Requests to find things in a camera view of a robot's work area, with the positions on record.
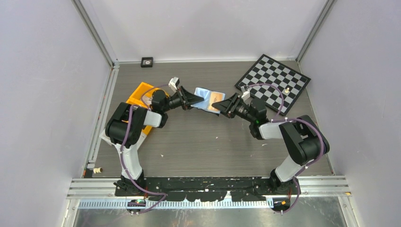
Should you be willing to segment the black leather card holder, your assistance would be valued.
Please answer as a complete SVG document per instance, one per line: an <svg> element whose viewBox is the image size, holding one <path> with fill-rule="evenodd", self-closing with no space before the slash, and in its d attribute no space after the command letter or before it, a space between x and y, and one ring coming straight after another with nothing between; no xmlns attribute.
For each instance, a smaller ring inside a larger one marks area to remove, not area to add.
<svg viewBox="0 0 401 227"><path fill-rule="evenodd" d="M204 101L193 105L193 107L219 116L220 112L219 113L214 113L214 112L210 112L210 111L207 110L207 106L208 106L208 103L209 103L209 97L210 97L211 92L212 92L212 90L208 90L208 89L202 88L202 87L196 87L194 94L196 96L203 97Z"/></svg>

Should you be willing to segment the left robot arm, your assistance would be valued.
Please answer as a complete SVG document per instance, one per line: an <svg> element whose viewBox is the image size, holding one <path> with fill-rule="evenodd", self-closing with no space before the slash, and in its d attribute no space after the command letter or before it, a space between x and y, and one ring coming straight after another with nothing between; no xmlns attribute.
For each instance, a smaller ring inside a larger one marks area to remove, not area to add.
<svg viewBox="0 0 401 227"><path fill-rule="evenodd" d="M160 87L149 89L149 107L122 102L105 127L106 138L117 149L122 167L121 183L117 186L139 196L146 191L143 168L139 163L138 149L142 130L146 126L163 128L168 120L167 111L181 107L189 110L204 98L187 91L183 86L168 96Z"/></svg>

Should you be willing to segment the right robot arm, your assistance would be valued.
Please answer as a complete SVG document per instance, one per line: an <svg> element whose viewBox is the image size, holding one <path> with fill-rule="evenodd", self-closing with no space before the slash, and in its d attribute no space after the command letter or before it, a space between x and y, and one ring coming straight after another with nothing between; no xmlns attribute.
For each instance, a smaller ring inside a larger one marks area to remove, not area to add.
<svg viewBox="0 0 401 227"><path fill-rule="evenodd" d="M212 107L227 118L239 116L247 120L251 135L258 140L284 141L288 156L271 171L268 179L268 187L276 194L286 191L295 176L330 150L327 139L308 115L294 119L269 120L263 100L255 98L250 104L246 104L237 93L226 100L213 103Z"/></svg>

